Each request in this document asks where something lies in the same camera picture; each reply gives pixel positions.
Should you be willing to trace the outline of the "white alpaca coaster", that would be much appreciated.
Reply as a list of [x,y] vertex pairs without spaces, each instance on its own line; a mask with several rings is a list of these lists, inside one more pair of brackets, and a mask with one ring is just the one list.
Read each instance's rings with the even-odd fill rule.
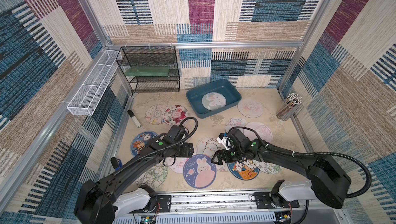
[[217,142],[217,139],[214,137],[205,137],[201,139],[196,145],[195,152],[196,154],[206,155],[208,157],[212,157],[215,152],[225,149],[225,147]]

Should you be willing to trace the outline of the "navy pink bunny coaster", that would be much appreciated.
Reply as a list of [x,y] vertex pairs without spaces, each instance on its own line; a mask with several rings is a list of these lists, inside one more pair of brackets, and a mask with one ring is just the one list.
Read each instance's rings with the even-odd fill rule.
[[216,179],[217,169],[206,155],[194,155],[189,158],[183,167],[183,177],[189,186],[195,189],[204,189]]

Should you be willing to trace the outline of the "green bunny coaster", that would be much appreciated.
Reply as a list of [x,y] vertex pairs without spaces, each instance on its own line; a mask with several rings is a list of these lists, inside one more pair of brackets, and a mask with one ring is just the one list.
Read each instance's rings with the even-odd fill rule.
[[202,105],[209,111],[226,106],[226,98],[218,92],[209,92],[202,97]]

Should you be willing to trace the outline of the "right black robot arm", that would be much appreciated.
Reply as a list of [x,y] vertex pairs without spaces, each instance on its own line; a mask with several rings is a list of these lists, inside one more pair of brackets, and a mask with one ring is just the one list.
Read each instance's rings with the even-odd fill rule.
[[[369,169],[354,157],[336,152],[301,153],[287,150],[264,141],[258,134],[256,139],[250,140],[243,134],[243,129],[236,126],[228,133],[219,135],[219,141],[226,141],[226,148],[215,152],[211,158],[213,164],[223,165],[254,160],[279,165],[310,180],[310,188],[315,198],[334,209],[342,208],[345,199],[358,197],[371,187],[372,175]],[[334,159],[335,157],[347,159],[364,171],[366,182],[360,190],[348,192],[352,180]]]

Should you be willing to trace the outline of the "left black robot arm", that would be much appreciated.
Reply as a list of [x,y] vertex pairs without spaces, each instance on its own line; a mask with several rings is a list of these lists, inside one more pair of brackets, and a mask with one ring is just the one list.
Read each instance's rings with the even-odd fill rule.
[[156,192],[143,185],[132,193],[124,191],[142,174],[166,158],[188,158],[193,155],[193,145],[187,140],[198,129],[198,120],[191,117],[195,126],[187,133],[183,124],[173,125],[146,145],[119,170],[100,179],[86,181],[77,198],[74,215],[82,224],[111,224],[117,218],[135,210],[152,210],[156,205]]

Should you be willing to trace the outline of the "teal plastic storage box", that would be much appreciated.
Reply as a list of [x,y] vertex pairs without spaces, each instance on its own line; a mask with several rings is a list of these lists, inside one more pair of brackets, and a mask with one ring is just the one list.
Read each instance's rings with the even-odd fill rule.
[[238,90],[226,79],[188,90],[186,97],[196,116],[201,119],[237,106],[242,99]]

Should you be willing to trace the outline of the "white bear flower coaster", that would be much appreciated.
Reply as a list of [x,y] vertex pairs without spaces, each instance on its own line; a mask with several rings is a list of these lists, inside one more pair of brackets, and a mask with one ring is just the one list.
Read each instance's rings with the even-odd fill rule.
[[227,164],[223,164],[223,165],[216,165],[216,170],[219,172],[228,172],[229,171],[229,167]]

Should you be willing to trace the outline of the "red rose floral coaster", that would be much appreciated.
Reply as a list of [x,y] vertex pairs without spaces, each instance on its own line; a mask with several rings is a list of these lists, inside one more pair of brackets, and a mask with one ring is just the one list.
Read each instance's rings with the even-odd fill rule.
[[164,121],[167,125],[180,125],[180,123],[189,117],[189,111],[181,105],[167,107],[164,112]]

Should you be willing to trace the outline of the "green peony outline coaster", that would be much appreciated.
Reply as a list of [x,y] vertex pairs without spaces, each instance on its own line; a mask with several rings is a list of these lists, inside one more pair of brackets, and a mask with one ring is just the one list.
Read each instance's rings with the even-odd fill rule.
[[148,185],[152,189],[160,187],[168,176],[168,168],[159,163],[147,170],[136,181],[137,186]]

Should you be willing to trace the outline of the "blue red car coaster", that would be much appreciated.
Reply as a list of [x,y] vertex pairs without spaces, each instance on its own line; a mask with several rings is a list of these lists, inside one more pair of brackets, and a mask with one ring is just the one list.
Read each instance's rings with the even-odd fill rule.
[[146,146],[148,140],[156,136],[158,136],[158,134],[153,131],[145,131],[136,135],[130,145],[132,156],[136,156]]

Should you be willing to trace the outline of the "white black marker pen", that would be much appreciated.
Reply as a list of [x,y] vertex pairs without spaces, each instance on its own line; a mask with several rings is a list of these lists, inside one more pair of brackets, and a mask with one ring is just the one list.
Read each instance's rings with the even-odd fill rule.
[[134,124],[136,125],[137,128],[141,128],[142,125],[140,124],[140,122],[138,121],[138,119],[136,118],[135,114],[133,113],[132,110],[128,110],[127,113],[129,114],[130,118],[132,119],[132,121],[134,122]]

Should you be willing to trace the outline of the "pink cartoon coaster far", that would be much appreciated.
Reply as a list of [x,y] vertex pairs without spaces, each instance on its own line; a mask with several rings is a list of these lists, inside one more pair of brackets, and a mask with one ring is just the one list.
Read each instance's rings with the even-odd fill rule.
[[258,118],[263,112],[263,105],[253,99],[247,98],[242,99],[237,105],[238,111],[245,117],[248,118]]

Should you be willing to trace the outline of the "cup of patterned sticks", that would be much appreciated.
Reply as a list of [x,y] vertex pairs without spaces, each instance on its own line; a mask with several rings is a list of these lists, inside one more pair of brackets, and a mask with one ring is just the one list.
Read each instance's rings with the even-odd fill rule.
[[302,103],[302,97],[297,93],[289,93],[276,116],[281,121],[286,121],[295,113]]

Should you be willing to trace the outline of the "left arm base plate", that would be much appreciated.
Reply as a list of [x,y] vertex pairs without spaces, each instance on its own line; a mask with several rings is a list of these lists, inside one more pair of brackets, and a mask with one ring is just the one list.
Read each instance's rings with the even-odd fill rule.
[[131,214],[154,214],[154,213],[169,213],[171,211],[172,196],[158,195],[156,203],[151,207],[145,207],[143,210],[135,210]]

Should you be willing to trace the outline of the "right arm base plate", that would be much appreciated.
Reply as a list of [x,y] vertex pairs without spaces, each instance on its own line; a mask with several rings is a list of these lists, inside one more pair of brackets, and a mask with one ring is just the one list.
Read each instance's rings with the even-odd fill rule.
[[258,209],[289,209],[299,208],[300,204],[297,200],[287,202],[279,194],[272,195],[270,192],[255,192],[251,199],[256,203]]

